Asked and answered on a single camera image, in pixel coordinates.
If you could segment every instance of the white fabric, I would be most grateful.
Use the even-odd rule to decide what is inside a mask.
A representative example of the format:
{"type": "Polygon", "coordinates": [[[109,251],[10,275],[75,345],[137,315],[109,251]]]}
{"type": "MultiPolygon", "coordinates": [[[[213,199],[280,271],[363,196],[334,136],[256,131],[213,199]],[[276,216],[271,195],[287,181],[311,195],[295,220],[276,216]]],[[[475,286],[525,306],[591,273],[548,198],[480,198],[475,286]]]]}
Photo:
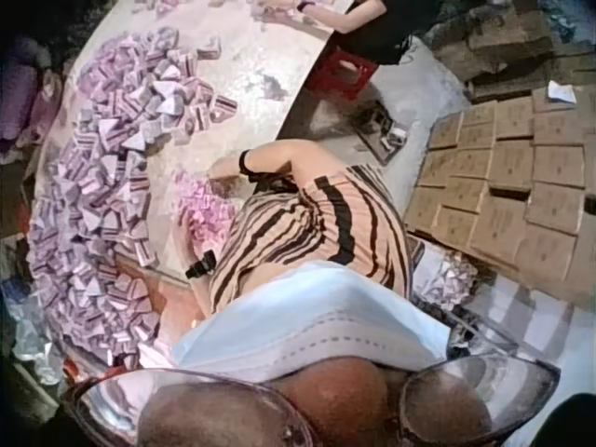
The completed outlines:
{"type": "Polygon", "coordinates": [[[234,301],[172,348],[176,368],[262,382],[354,356],[408,371],[445,359],[449,329],[385,287],[306,263],[234,301]]]}

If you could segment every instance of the stacked cardboard boxes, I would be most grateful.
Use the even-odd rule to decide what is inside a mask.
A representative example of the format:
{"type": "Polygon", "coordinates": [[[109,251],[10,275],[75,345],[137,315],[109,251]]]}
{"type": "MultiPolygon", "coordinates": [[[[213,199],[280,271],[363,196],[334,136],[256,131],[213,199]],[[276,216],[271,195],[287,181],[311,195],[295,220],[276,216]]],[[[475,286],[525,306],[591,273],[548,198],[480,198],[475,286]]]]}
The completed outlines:
{"type": "Polygon", "coordinates": [[[577,104],[486,102],[439,121],[405,223],[522,284],[596,292],[596,86],[577,104]]]}

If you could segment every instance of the red plastic stool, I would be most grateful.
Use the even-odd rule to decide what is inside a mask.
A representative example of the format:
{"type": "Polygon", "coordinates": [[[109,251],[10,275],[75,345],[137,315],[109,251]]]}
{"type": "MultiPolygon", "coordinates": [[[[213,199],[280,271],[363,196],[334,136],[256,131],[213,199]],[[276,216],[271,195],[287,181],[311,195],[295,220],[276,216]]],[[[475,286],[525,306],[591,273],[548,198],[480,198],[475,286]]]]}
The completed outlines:
{"type": "Polygon", "coordinates": [[[348,101],[354,101],[377,68],[379,66],[376,63],[336,48],[315,67],[315,71],[306,80],[306,88],[311,91],[335,90],[348,101]],[[342,72],[345,73],[348,70],[342,62],[349,62],[358,70],[358,78],[355,82],[342,79],[342,72]]]}

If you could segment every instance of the concrete floor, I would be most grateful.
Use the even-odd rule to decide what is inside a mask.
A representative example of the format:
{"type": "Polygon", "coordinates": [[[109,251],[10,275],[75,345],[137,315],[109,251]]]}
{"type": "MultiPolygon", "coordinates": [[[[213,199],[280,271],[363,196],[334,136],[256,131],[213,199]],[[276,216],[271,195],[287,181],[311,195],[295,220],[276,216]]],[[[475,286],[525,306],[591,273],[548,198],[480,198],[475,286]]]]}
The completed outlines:
{"type": "Polygon", "coordinates": [[[410,128],[406,145],[385,167],[395,206],[403,213],[410,201],[428,136],[437,118],[469,106],[463,86],[417,39],[400,65],[382,66],[357,102],[320,98],[303,89],[296,99],[280,138],[307,138],[321,142],[345,162],[378,164],[346,124],[359,104],[378,99],[391,117],[410,128]]]}

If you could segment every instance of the white paper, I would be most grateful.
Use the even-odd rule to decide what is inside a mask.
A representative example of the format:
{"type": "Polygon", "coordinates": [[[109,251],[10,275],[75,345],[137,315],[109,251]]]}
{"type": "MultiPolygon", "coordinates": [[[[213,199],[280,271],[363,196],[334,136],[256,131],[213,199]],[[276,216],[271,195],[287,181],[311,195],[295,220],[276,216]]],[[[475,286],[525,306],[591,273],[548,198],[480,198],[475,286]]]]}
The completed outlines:
{"type": "Polygon", "coordinates": [[[555,81],[549,82],[549,99],[571,104],[577,103],[574,88],[572,86],[560,86],[555,81]]]}

